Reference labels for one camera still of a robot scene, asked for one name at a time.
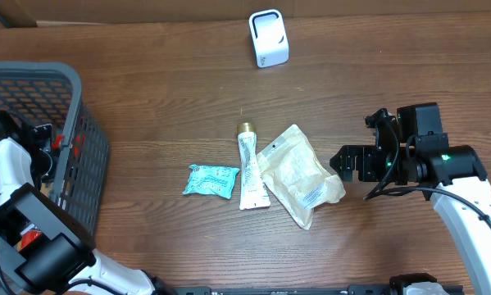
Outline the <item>teal snack packet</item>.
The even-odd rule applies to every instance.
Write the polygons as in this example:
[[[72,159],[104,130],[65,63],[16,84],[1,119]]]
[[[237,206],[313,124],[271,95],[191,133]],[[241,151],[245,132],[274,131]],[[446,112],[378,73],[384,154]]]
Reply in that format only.
[[[231,199],[239,168],[228,166],[189,166],[191,173],[183,195],[216,195]]]

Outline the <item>white tube with gold cap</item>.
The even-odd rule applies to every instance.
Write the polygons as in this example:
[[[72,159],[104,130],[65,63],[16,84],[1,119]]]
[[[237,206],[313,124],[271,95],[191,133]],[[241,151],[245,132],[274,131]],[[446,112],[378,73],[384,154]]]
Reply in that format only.
[[[271,205],[269,194],[261,178],[257,163],[257,134],[250,122],[238,124],[237,139],[241,161],[240,210],[267,208]]]

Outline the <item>beige paper pouch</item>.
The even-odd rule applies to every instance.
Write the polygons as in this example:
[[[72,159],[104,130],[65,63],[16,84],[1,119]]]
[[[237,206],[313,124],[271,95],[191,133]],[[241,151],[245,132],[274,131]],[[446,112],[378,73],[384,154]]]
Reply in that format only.
[[[302,229],[310,229],[314,209],[345,195],[343,182],[318,160],[297,125],[288,127],[257,154],[261,178]]]

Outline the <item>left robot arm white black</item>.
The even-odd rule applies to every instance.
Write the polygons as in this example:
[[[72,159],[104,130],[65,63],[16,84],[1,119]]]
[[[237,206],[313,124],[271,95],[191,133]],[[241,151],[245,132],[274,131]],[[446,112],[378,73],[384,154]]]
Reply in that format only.
[[[0,111],[0,284],[28,293],[172,294],[143,270],[103,255],[89,231],[40,191],[52,173],[50,134]]]

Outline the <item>red and clear snack package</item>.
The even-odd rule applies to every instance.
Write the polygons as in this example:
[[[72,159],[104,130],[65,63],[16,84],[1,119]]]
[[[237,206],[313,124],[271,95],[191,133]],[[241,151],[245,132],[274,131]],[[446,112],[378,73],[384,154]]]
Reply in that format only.
[[[57,135],[55,141],[51,144],[51,149],[53,152],[55,151],[61,151],[63,147],[63,140],[65,139],[64,135]],[[74,157],[76,159],[80,158],[80,154],[82,152],[83,146],[85,142],[85,135],[84,134],[79,134],[76,135],[75,138],[73,139],[70,149],[74,153]]]

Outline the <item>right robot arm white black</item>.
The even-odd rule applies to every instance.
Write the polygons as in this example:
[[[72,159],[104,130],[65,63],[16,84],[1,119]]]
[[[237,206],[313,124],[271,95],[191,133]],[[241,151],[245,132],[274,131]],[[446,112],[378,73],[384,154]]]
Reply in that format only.
[[[344,145],[330,166],[344,182],[356,175],[375,187],[366,195],[420,192],[439,214],[476,293],[491,294],[491,184],[478,154],[451,146],[435,102],[381,108],[365,118],[374,145]]]

